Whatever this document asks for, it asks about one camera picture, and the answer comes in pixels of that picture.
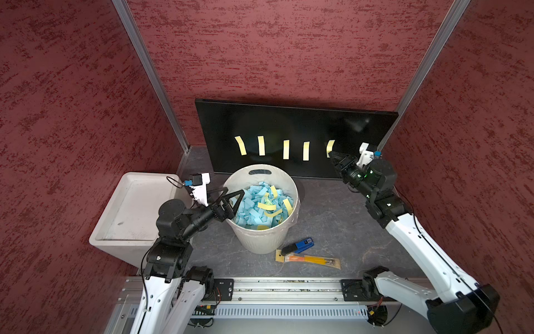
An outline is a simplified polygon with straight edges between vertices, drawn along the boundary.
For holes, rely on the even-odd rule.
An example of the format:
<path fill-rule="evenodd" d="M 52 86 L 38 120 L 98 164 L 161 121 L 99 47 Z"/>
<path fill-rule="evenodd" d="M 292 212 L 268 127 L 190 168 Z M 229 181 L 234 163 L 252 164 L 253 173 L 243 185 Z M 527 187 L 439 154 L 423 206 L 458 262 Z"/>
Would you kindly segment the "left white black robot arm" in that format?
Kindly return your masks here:
<path fill-rule="evenodd" d="M 212 269 L 187 267 L 192 237 L 212 221 L 235 217 L 245 196 L 242 190 L 219 192 L 206 207 L 188 208 L 182 200 L 171 199 L 159 208 L 159 236 L 141 263 L 143 292 L 132 333 L 183 333 L 203 300 L 216 305 L 223 300 Z"/>

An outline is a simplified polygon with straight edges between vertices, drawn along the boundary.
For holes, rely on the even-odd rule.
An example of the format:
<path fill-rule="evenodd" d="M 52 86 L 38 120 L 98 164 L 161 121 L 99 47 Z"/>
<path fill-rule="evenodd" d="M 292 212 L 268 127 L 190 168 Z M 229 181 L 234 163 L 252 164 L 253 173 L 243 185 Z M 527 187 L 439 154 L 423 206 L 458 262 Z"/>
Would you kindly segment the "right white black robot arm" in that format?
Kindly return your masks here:
<path fill-rule="evenodd" d="M 426 289 L 378 266 L 364 273 L 367 298 L 385 297 L 425 317 L 436 333 L 479 333 L 496 321 L 500 296 L 460 268 L 425 231 L 394 191 L 397 173 L 384 159 L 335 151 L 330 161 L 342 181 L 366 199 L 370 216 L 408 252 L 432 287 Z"/>

